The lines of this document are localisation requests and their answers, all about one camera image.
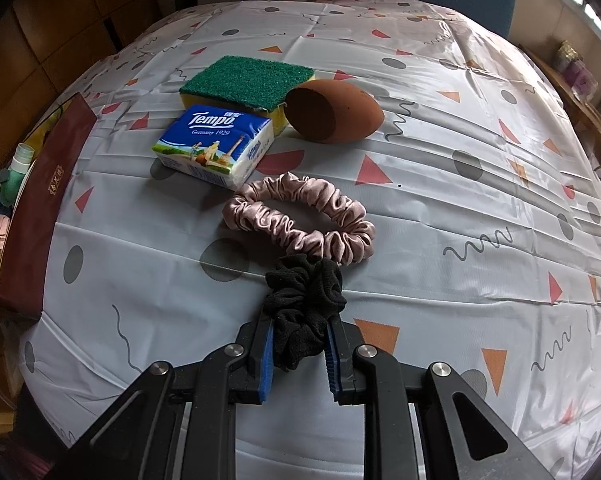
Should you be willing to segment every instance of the silver bolt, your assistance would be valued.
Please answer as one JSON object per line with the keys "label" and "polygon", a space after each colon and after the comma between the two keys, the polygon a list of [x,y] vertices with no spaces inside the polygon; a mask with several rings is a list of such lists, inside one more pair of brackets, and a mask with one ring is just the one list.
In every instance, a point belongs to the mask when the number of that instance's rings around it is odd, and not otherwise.
{"label": "silver bolt", "polygon": [[451,366],[447,363],[434,363],[431,365],[433,371],[438,377],[447,377],[451,373]]}
{"label": "silver bolt", "polygon": [[169,363],[165,361],[156,361],[149,367],[149,371],[152,375],[164,375],[169,371]]}
{"label": "silver bolt", "polygon": [[372,345],[360,345],[358,347],[358,355],[360,357],[375,357],[377,353],[378,350]]}
{"label": "silver bolt", "polygon": [[229,357],[238,357],[239,355],[242,355],[244,351],[245,349],[243,346],[238,343],[230,343],[225,346],[225,354]]}

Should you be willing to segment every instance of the tissue packet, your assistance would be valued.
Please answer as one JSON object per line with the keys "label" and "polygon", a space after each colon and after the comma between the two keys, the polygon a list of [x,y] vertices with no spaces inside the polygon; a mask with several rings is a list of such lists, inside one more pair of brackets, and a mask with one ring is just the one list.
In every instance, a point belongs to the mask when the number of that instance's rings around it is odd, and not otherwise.
{"label": "tissue packet", "polygon": [[167,128],[153,150],[167,168],[237,190],[272,142],[268,118],[194,105]]}

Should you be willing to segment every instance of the green and yellow sponge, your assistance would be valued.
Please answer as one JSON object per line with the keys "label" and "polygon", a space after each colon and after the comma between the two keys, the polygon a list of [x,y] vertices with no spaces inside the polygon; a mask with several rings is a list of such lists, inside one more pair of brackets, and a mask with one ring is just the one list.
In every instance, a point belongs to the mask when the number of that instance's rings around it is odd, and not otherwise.
{"label": "green and yellow sponge", "polygon": [[288,124],[285,95],[313,78],[314,71],[305,66],[225,56],[189,79],[180,95],[186,108],[202,104],[269,117],[278,134]]}

